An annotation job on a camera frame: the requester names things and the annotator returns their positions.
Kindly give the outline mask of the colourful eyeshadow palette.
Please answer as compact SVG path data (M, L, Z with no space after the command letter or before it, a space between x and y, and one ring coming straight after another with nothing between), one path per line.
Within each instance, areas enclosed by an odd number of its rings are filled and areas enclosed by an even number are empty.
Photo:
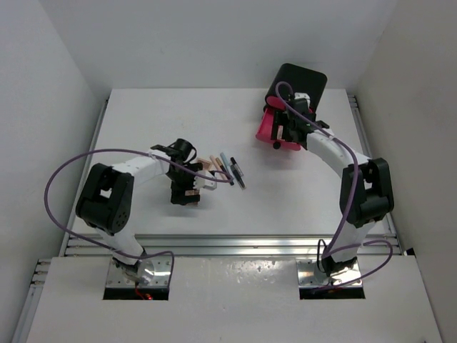
M284 137L283 137L283 126L282 125L278 126L276 138L280 139L280 140L284 140Z

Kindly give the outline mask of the eyeshadow palette round brown pans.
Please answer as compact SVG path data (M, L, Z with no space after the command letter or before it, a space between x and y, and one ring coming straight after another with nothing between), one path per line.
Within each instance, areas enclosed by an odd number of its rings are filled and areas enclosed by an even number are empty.
M186 190L184 193L184 205L198 206L200 198L200 191L198 189Z

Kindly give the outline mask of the black drawer cabinet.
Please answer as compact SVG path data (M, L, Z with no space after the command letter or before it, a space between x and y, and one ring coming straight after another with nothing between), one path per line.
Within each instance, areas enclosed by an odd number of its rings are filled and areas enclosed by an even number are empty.
M307 69L294 64L282 64L271 83L265 98L276 96L276 84L280 81L288 83L295 92L307 93L311 97L310 107L317 110L328 78L324 73Z

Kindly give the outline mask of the brown eyeshadow palette four pans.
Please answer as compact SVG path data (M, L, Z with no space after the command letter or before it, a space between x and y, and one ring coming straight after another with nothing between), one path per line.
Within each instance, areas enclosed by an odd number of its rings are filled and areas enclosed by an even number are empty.
M202 169L204 171L210 172L212 170L212 168L213 168L212 162L209 161L208 159L197 158L196 162L200 163L202 165Z

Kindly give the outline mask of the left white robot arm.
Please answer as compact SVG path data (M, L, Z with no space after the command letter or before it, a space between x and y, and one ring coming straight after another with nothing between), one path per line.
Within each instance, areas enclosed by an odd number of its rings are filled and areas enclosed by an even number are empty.
M91 167L76 204L76 215L101 235L114 250L116 267L128 275L139 274L141 258L146 256L133 229L127 227L134 187L165 175L171 180L172 204L196 204L200 201L196 176L183 170L201 172L203 164L195 163L195 158L196 148L185 139L177 139L169 146L153 146L145 156Z

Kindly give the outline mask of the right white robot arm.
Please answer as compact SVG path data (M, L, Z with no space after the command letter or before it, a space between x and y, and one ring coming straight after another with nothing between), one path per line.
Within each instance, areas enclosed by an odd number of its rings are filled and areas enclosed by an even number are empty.
M371 159L337 138L329 125L316 121L306 94L279 97L282 107L275 120L283 127L281 138L303 147L329 166L340 178L342 217L336 232L317 259L327 277L353 267L359 248L375 224L394 207L391 174L385 159Z

